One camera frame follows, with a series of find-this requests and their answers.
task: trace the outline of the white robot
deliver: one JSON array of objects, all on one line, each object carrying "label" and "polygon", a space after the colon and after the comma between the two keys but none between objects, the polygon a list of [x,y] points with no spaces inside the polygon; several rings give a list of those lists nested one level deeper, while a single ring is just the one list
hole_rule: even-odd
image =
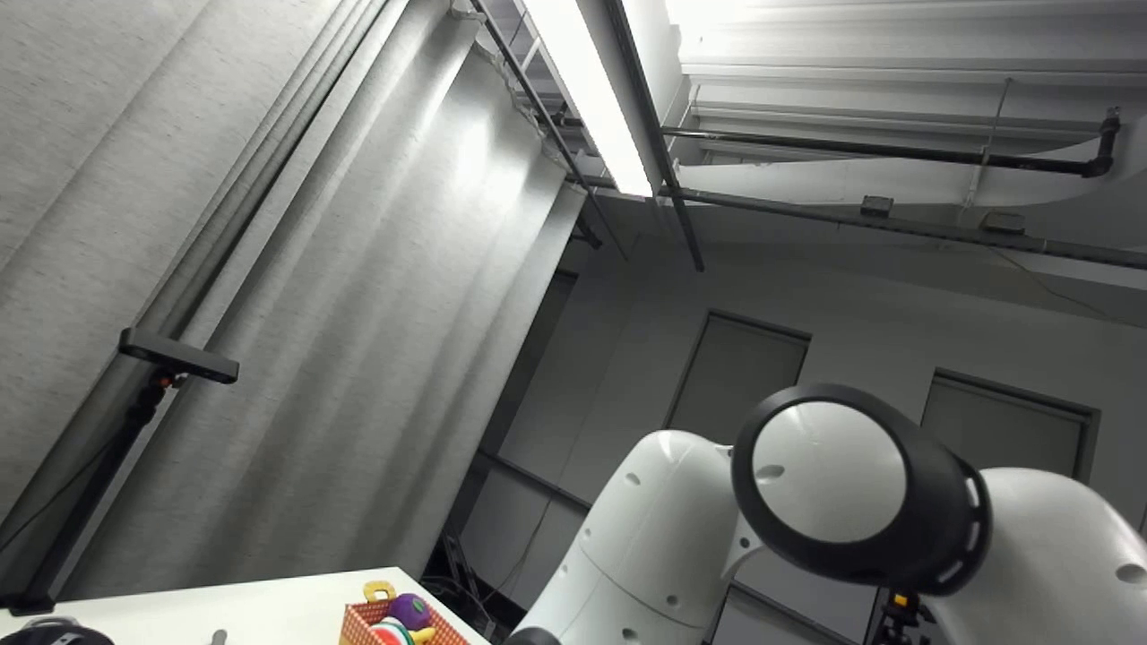
[{"label": "white robot", "polygon": [[1147,645],[1147,549],[1100,494],[850,388],[778,391],[732,446],[644,435],[509,645],[703,645],[752,550],[906,592],[949,645]]}]

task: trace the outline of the gray curtain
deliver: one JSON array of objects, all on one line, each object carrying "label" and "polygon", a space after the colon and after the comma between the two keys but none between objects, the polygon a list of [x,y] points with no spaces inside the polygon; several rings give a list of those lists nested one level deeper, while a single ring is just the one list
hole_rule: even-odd
[{"label": "gray curtain", "polygon": [[410,4],[300,151],[73,594],[427,561],[582,208],[476,29]]}]

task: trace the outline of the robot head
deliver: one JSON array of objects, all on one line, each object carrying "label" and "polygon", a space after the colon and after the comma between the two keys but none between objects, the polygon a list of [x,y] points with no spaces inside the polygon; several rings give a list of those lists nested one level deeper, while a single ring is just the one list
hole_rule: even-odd
[{"label": "robot head", "polygon": [[751,525],[821,575],[947,594],[991,536],[981,475],[850,388],[769,398],[732,458]]}]

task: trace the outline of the ceiling light fixture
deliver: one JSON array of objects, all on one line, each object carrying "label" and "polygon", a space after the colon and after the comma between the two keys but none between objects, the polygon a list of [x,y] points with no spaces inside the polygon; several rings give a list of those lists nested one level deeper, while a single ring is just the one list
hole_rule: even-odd
[{"label": "ceiling light fixture", "polygon": [[636,133],[622,112],[578,0],[519,0],[570,103],[595,138],[622,194],[654,195]]}]

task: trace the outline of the white table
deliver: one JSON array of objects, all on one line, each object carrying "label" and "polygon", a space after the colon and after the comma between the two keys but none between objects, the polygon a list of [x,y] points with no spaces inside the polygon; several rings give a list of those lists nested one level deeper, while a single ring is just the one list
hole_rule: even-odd
[{"label": "white table", "polygon": [[[54,617],[73,617],[115,645],[212,645],[217,629],[227,629],[227,645],[339,645],[345,604],[362,601],[367,579],[425,594],[469,645],[487,645],[398,566],[60,601]],[[34,621],[39,617],[0,613],[0,634]]]}]

